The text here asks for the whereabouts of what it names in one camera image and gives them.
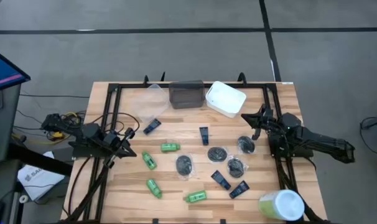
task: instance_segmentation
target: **monitor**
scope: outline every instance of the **monitor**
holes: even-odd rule
[[[0,90],[30,79],[30,76],[0,54]]]

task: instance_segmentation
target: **gray floor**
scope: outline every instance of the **gray floor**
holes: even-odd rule
[[[267,0],[271,27],[377,27],[377,0]],[[252,0],[2,0],[0,30],[262,27]],[[354,164],[316,154],[327,215],[337,223],[377,223],[377,155],[359,136],[359,122],[377,115],[377,32],[273,34],[281,77],[294,82],[305,125],[345,138]],[[93,81],[274,80],[263,33],[0,35],[0,52],[26,71],[31,94],[89,95]],[[19,109],[44,119],[86,108],[87,100],[21,97]],[[16,125],[36,127],[17,115]],[[365,133],[377,149],[377,128]],[[70,149],[54,150],[70,160]],[[65,194],[64,186],[48,198]],[[27,204],[24,223],[54,222],[63,199]]]

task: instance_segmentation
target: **wooden table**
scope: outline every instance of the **wooden table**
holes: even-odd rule
[[[95,82],[91,92],[85,122],[93,121],[103,114],[107,82]],[[279,101],[283,113],[290,112],[302,119],[295,88],[292,84],[277,83]],[[120,101],[120,112],[131,113],[132,99],[144,91],[143,88],[123,89]],[[263,92],[257,88],[241,88],[247,99],[241,113],[255,113],[264,103]],[[252,136],[254,130],[241,118],[228,118],[206,106],[201,108],[174,110],[172,107],[163,112],[158,119],[162,122],[153,133],[146,136],[141,125],[134,139],[130,140],[137,157],[127,157],[115,160],[115,166],[110,170],[106,195],[101,217],[102,223],[151,223],[153,218],[159,218],[160,223],[219,223],[226,219],[227,223],[276,223],[264,217],[258,209],[258,199],[265,193],[279,190],[276,165],[270,156],[267,135],[262,131],[255,141],[256,153],[238,155],[236,141],[240,136]],[[123,115],[118,120],[125,127],[136,124],[131,118]],[[199,127],[209,127],[209,146],[203,146]],[[163,154],[160,145],[168,140],[178,141],[181,150],[176,153]],[[212,146],[224,146],[230,154],[237,155],[248,166],[244,175],[235,179],[223,164],[211,164],[207,157],[207,149]],[[147,151],[156,160],[158,167],[150,171],[145,165],[141,152]],[[196,174],[184,181],[178,177],[175,159],[178,154],[191,154]],[[73,166],[73,180],[84,159],[78,159]],[[80,203],[88,190],[93,160],[83,169],[73,193],[73,209]],[[301,158],[294,159],[294,169],[299,192],[306,202],[322,218],[327,218],[322,196],[317,182],[317,176],[312,164]],[[250,190],[232,200],[229,192],[220,187],[210,176],[219,170],[227,181],[235,188],[245,180]],[[156,199],[146,186],[147,179],[155,179],[162,190],[163,198]],[[70,194],[72,182],[68,186]],[[186,203],[184,197],[199,190],[206,190],[208,200],[197,203]],[[95,216],[96,199],[91,206],[91,218]]]

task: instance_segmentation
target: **green bottle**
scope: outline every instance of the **green bottle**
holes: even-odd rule
[[[151,193],[154,196],[156,196],[157,198],[162,198],[162,192],[153,179],[147,180],[147,187],[150,189]]]
[[[156,162],[153,160],[153,158],[150,156],[148,152],[144,151],[141,153],[141,155],[143,156],[143,160],[150,170],[153,170],[157,167]]]
[[[205,200],[205,199],[207,199],[207,193],[204,190],[200,192],[195,192],[186,196],[186,202],[190,202],[190,203],[194,203],[194,202]]]
[[[161,152],[174,152],[180,149],[180,144],[165,143],[161,145]]]

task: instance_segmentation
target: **black round object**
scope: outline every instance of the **black round object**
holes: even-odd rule
[[[189,175],[193,169],[191,159],[188,156],[179,156],[176,160],[176,169],[180,175]]]
[[[227,152],[222,147],[212,147],[208,150],[208,158],[213,162],[223,162],[227,158]]]
[[[241,136],[237,140],[238,147],[247,154],[251,154],[255,151],[255,143],[250,137]]]
[[[230,159],[227,166],[228,172],[232,177],[239,178],[244,175],[244,164],[239,159]]]

